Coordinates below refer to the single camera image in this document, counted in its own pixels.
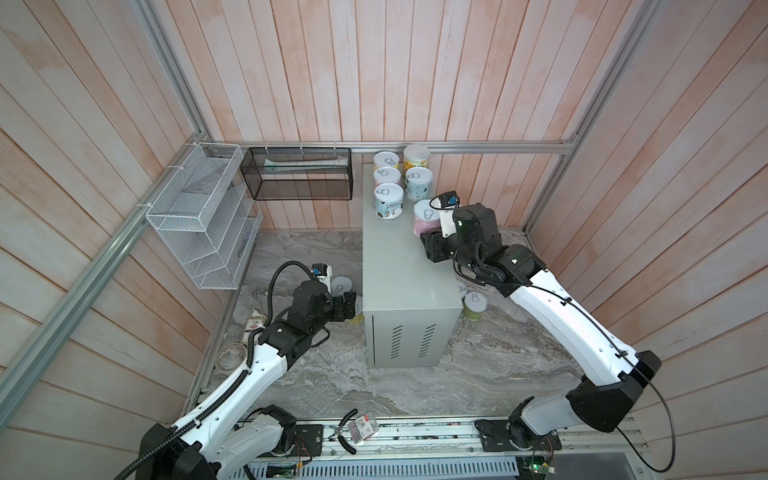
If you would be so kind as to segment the light pink label can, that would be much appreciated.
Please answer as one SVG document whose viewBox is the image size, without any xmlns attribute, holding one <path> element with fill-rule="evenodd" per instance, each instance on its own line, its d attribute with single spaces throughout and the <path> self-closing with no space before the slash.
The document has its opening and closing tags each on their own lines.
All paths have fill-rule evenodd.
<svg viewBox="0 0 768 480">
<path fill-rule="evenodd" d="M 429 199 L 419 200 L 414 204 L 413 232 L 417 237 L 423 233 L 440 230 L 439 212 L 430 206 Z"/>
</svg>

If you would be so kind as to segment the green label can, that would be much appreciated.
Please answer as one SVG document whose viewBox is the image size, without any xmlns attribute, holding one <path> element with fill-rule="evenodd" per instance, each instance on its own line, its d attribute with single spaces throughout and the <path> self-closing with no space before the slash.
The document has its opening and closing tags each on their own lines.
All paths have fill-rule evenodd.
<svg viewBox="0 0 768 480">
<path fill-rule="evenodd" d="M 470 321 L 480 320 L 488 309 L 488 300 L 485 295 L 475 291 L 469 291 L 463 298 L 462 315 Z"/>
</svg>

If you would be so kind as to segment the blue label can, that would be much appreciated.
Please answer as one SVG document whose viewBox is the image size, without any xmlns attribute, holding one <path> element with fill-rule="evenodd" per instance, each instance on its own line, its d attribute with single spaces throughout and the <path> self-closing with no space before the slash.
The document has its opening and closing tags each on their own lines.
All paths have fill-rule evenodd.
<svg viewBox="0 0 768 480">
<path fill-rule="evenodd" d="M 396 183 L 382 183 L 374 189 L 374 209 L 379 218 L 394 220 L 403 211 L 404 191 Z"/>
</svg>

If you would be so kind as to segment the orange yellow label can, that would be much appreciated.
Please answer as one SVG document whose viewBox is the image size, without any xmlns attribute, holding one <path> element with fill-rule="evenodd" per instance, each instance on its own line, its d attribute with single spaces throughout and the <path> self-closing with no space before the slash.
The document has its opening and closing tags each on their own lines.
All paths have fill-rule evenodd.
<svg viewBox="0 0 768 480">
<path fill-rule="evenodd" d="M 403 150 L 404 171 L 416 167 L 427 168 L 431 157 L 430 149 L 421 144 L 409 144 Z"/>
</svg>

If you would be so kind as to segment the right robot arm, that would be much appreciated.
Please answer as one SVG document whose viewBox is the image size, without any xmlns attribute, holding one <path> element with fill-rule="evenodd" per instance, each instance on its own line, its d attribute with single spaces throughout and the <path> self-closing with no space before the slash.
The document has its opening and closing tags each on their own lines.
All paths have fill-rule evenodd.
<svg viewBox="0 0 768 480">
<path fill-rule="evenodd" d="M 559 283 L 546 264 L 522 244 L 503 243 L 492 209 L 462 206 L 448 192 L 429 202 L 440 228 L 421 234 L 426 257 L 449 261 L 462 279 L 495 288 L 526 310 L 569 352 L 583 371 L 565 394 L 528 397 L 509 415 L 506 435 L 519 450 L 535 450 L 561 428 L 585 424 L 618 430 L 662 366 L 650 350 L 637 351 L 602 326 Z"/>
</svg>

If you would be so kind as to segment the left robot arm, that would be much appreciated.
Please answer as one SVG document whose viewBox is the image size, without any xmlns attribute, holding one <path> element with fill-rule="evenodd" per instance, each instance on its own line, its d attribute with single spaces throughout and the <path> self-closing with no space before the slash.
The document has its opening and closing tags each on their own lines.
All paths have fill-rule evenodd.
<svg viewBox="0 0 768 480">
<path fill-rule="evenodd" d="M 245 360 L 201 404 L 143 437 L 136 460 L 118 478 L 226 479 L 258 455 L 294 446 L 296 419 L 275 405 L 264 407 L 252 426 L 238 421 L 261 394 L 308 350 L 330 322 L 354 318 L 357 295 L 333 295 L 318 280 L 302 282 L 292 303 L 248 338 Z"/>
</svg>

